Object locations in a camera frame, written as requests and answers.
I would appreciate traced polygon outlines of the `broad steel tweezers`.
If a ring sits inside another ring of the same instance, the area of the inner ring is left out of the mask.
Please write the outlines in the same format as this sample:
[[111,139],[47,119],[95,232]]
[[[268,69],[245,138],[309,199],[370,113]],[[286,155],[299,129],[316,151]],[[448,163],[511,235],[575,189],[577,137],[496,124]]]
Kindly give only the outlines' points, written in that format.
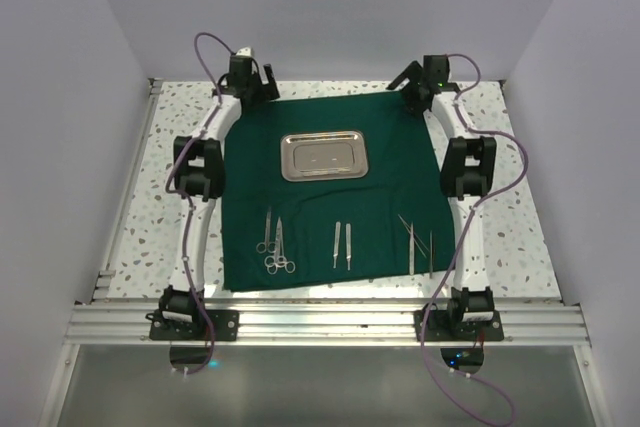
[[409,227],[409,247],[408,247],[408,270],[409,275],[415,274],[415,238],[414,238],[414,224],[411,223]]

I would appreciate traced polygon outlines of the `steel ring-handled scissors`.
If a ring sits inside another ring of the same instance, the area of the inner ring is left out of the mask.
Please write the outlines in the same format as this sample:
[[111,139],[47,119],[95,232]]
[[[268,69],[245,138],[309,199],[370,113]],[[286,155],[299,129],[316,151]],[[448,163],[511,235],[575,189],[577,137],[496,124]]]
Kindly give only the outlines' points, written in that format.
[[268,252],[264,259],[264,265],[267,269],[279,269],[283,268],[287,262],[286,257],[281,252],[281,245],[279,242],[275,242],[275,251],[273,253]]
[[265,215],[263,240],[256,244],[256,252],[265,254],[275,251],[275,242],[271,239],[272,208],[268,207]]

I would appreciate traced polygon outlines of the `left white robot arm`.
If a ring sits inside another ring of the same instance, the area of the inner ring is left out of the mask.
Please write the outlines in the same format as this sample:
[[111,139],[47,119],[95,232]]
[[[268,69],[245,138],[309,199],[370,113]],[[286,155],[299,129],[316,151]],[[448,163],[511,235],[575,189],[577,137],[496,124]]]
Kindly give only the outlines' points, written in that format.
[[174,273],[154,324],[185,339],[211,331],[203,300],[204,259],[211,217],[226,184],[223,142],[243,112],[280,97],[269,64],[265,74],[260,75],[252,48],[233,53],[223,83],[213,89],[211,107],[190,134],[174,139],[166,191],[180,197],[180,234]]

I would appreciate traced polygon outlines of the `aluminium rail frame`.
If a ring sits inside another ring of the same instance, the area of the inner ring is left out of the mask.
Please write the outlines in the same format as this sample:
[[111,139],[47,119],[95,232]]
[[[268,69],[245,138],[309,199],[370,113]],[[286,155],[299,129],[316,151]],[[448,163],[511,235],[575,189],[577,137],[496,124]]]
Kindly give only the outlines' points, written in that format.
[[[391,277],[232,294],[221,242],[209,240],[211,307],[239,312],[238,338],[206,371],[183,376],[170,346],[149,338],[177,234],[175,201],[160,198],[171,137],[197,120],[209,84],[156,80],[116,236],[90,302],[73,310],[41,418],[44,426],[472,424],[423,365],[413,327],[438,277]],[[505,339],[485,347],[483,375],[441,379],[484,415],[521,426],[607,426],[582,310],[559,289],[526,182],[487,202],[484,260]]]

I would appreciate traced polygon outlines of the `thin steel tweezers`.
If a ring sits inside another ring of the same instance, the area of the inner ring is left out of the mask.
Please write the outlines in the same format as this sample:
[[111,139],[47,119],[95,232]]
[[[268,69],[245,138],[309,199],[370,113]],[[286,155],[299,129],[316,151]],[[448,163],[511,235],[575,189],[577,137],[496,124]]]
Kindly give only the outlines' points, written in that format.
[[429,253],[430,253],[429,248],[418,237],[417,233],[415,232],[415,228],[409,222],[407,222],[401,215],[398,215],[398,218],[401,221],[401,223],[403,224],[403,226],[405,227],[405,229],[408,232],[408,234],[411,237],[411,239],[413,240],[413,244],[414,244],[415,248],[420,252],[420,254],[425,259],[428,259],[429,258]]

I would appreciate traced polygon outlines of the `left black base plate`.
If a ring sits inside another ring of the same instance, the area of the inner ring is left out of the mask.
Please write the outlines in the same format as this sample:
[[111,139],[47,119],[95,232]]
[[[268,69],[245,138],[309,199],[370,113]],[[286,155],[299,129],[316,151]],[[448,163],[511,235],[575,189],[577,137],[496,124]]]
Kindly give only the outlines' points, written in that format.
[[239,329],[239,312],[229,309],[207,309],[205,318],[196,310],[179,314],[156,310],[147,313],[151,323],[149,338],[154,341],[234,342]]

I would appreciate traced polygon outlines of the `steel forceps with ring handles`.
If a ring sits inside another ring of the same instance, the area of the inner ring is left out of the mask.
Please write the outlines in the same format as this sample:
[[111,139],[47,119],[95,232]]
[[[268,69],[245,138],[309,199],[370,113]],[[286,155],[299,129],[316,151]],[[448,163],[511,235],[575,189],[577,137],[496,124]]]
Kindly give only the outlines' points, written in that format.
[[284,271],[287,274],[293,274],[295,272],[295,262],[289,260],[284,251],[283,225],[281,219],[278,219],[276,222],[275,240],[272,242],[272,246],[268,248],[268,252],[269,254],[264,260],[264,266],[269,275],[275,275],[279,271]]

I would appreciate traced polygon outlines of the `steel scalpel handle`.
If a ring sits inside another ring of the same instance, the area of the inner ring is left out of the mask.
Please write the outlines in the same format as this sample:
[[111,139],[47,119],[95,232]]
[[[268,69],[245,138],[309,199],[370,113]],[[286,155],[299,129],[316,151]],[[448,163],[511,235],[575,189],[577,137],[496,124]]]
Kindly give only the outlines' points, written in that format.
[[341,222],[337,221],[335,223],[334,239],[333,239],[333,253],[332,253],[333,269],[337,268],[337,262],[339,257],[340,233],[341,233]]
[[350,223],[347,223],[345,226],[345,251],[346,251],[346,262],[347,262],[347,271],[351,271],[351,262],[352,262],[352,226]]

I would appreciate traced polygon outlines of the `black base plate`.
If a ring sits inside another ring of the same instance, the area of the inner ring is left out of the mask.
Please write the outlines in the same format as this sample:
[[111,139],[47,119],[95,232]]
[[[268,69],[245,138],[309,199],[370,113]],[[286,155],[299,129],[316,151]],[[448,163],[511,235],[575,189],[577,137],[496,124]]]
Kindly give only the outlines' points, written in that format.
[[147,313],[151,323],[149,338],[154,341],[234,342],[239,329],[239,312],[229,309],[207,309],[205,318],[196,310],[179,314],[156,310]]
[[505,339],[500,313],[493,312],[490,320],[454,322],[444,310],[433,309],[428,318],[425,333],[422,333],[422,324],[425,310],[413,312],[413,325],[418,341],[425,342],[472,342],[488,341],[499,342]]

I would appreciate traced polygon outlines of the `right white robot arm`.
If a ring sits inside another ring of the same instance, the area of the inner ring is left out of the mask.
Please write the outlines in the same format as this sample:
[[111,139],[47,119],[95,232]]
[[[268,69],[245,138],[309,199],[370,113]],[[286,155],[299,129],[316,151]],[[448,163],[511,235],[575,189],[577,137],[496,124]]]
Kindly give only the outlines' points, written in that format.
[[411,62],[391,83],[409,113],[432,113],[448,139],[440,168],[440,190],[452,210],[456,247],[452,267],[437,292],[445,307],[434,301],[415,313],[419,333],[428,340],[468,339],[492,325],[495,303],[484,266],[484,231],[477,203],[493,185],[497,141],[482,134],[461,104],[462,89],[450,80],[450,57],[426,55]]

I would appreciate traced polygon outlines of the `green surgical cloth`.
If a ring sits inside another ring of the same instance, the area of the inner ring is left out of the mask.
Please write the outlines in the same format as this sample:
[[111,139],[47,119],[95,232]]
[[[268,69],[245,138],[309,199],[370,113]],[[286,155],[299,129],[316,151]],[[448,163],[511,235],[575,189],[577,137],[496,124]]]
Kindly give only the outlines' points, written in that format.
[[[358,179],[292,183],[281,175],[280,141],[289,134],[357,130],[363,133],[369,171]],[[439,167],[424,120],[411,116],[401,96],[383,92],[272,102],[237,121],[224,143],[226,186],[221,198],[224,286],[232,292],[308,287],[409,273],[409,234],[414,224],[429,246],[434,272],[455,251],[452,211],[440,190]],[[263,240],[267,208],[271,239],[282,220],[284,251],[293,274],[269,275]],[[341,222],[339,257],[333,239]],[[345,226],[352,226],[347,271]]]

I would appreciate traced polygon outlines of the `stainless steel instrument tray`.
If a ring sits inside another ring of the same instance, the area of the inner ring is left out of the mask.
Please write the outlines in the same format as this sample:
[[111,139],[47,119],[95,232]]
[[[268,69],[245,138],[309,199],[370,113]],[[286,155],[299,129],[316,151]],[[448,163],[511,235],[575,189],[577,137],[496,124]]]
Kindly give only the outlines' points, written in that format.
[[280,164],[282,177],[292,183],[358,179],[369,171],[365,138],[357,130],[286,135]]

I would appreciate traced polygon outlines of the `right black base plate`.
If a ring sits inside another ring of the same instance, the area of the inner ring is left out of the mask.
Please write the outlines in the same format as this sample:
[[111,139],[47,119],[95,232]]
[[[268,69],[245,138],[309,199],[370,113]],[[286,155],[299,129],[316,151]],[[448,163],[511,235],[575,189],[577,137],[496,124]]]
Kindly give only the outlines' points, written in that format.
[[418,341],[425,342],[472,342],[488,341],[499,342],[505,339],[500,313],[493,312],[490,320],[454,322],[444,310],[433,309],[428,318],[425,333],[422,333],[422,324],[425,310],[413,312],[413,325]]

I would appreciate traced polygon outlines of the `dark steel tweezers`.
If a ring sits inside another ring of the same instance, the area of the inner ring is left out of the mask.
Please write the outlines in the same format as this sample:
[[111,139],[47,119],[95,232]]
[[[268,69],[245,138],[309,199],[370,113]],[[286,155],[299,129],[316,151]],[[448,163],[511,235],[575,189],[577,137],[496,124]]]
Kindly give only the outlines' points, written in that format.
[[434,249],[434,241],[433,241],[433,232],[429,232],[429,279],[433,279],[434,274],[434,259],[435,259],[435,249]]

